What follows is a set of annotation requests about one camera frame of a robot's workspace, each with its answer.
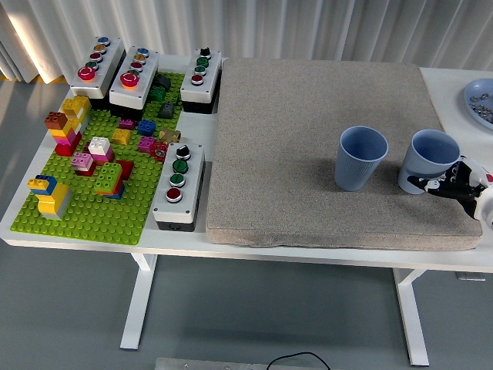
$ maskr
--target blue cup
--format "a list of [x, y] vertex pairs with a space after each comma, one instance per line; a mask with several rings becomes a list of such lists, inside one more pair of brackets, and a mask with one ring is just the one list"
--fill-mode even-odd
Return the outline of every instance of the blue cup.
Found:
[[407, 148], [406, 157], [399, 172], [399, 186], [409, 194], [421, 194], [424, 192], [422, 189], [407, 181], [409, 176], [436, 179], [460, 157], [459, 145], [446, 133], [437, 129], [418, 131]]
[[340, 136], [335, 182], [342, 190], [363, 187], [388, 153], [385, 137], [370, 127], [353, 126]]

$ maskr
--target white table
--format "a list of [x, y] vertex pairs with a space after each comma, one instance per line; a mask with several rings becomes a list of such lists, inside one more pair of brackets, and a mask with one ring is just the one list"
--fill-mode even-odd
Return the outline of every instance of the white table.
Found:
[[[188, 58], [162, 56], [159, 70], [184, 72]], [[465, 156], [476, 159], [493, 172], [493, 131], [476, 123], [462, 102], [463, 88], [473, 79], [493, 78], [493, 72], [450, 69], [421, 69], [430, 95], [446, 132], [460, 144]], [[139, 265], [136, 285], [120, 347], [137, 349], [153, 282], [157, 256], [161, 254], [192, 257], [216, 257], [263, 261], [290, 261], [316, 264], [391, 267], [394, 271], [401, 315], [412, 365], [428, 365], [418, 308], [412, 282], [426, 270], [493, 272], [493, 232], [483, 225], [484, 236], [469, 251], [380, 251], [362, 249], [316, 249], [297, 247], [249, 248], [211, 244], [205, 233], [205, 214], [213, 162], [217, 115], [182, 113], [178, 130], [182, 143], [202, 143], [206, 151], [206, 176], [201, 194], [196, 231], [180, 233], [158, 229], [152, 213], [147, 217], [142, 236], [136, 246], [107, 244], [60, 237], [44, 237], [10, 231], [18, 210], [29, 194], [27, 180], [39, 174], [49, 158], [55, 141], [47, 133], [5, 216], [0, 223], [0, 237], [8, 244], [24, 247], [45, 247], [87, 251], [130, 253]]]

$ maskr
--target blue lego brick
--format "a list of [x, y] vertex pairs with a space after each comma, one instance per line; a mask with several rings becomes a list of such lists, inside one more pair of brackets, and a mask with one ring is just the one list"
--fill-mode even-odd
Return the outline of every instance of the blue lego brick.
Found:
[[152, 136], [155, 131], [156, 123], [154, 121], [149, 121], [148, 119], [143, 119], [137, 126], [137, 133], [142, 136]]
[[105, 195], [105, 197], [109, 199], [122, 199], [123, 193], [125, 193], [125, 185], [122, 184], [118, 193], [113, 195]]
[[37, 175], [35, 178], [37, 180], [46, 180], [49, 182], [49, 185], [46, 188], [46, 190], [31, 189], [31, 191], [35, 195], [52, 195], [53, 190], [56, 187], [56, 178], [54, 178], [53, 176], [47, 176], [47, 175]]

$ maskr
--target blue plate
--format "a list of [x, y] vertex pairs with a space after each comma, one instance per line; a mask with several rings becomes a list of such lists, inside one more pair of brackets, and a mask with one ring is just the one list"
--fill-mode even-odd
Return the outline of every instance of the blue plate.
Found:
[[464, 89], [464, 101], [472, 118], [493, 130], [493, 123], [489, 122], [493, 122], [493, 114], [486, 110], [490, 109], [493, 113], [493, 79], [476, 79], [470, 82]]

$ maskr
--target green lego baseplate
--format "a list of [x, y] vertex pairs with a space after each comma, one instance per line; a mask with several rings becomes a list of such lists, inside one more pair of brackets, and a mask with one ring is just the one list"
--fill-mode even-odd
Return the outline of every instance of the green lego baseplate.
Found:
[[[179, 94], [185, 75], [170, 72], [158, 72], [171, 81], [171, 89], [166, 94], [173, 101], [174, 114], [172, 119], [157, 117], [163, 102], [148, 101], [144, 106], [143, 118], [156, 122], [155, 139], [163, 129], [175, 130], [182, 102]], [[82, 152], [85, 144], [94, 136], [106, 137], [111, 142], [115, 129], [119, 128], [120, 118], [111, 116], [107, 110], [91, 110], [91, 119], [76, 152]], [[132, 131], [129, 145], [111, 143], [116, 160], [134, 162], [132, 174], [124, 181], [125, 192], [122, 199], [109, 199], [98, 195], [95, 183], [101, 173], [102, 166], [96, 166], [91, 177], [79, 176], [72, 168], [70, 156], [59, 156], [53, 151], [41, 174], [51, 175], [59, 183], [68, 185], [72, 190], [72, 199], [61, 220], [44, 218], [38, 211], [38, 199], [30, 193], [19, 211], [12, 231], [41, 234], [53, 237], [69, 237], [86, 241], [136, 245], [139, 243], [147, 214], [153, 202], [157, 183], [163, 168], [148, 153], [137, 150], [141, 136], [137, 130]]]

